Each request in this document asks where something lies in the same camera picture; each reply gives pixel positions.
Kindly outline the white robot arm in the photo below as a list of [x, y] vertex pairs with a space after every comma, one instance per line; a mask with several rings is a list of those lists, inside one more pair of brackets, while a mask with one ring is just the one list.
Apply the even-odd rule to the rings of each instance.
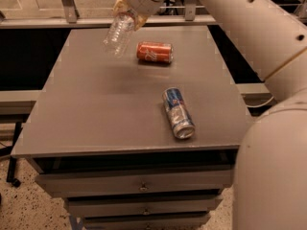
[[[260, 82], [241, 92], [266, 111], [239, 148], [233, 230], [307, 230], [306, 27], [271, 0], [199, 0]], [[143, 26], [163, 0], [117, 0]]]

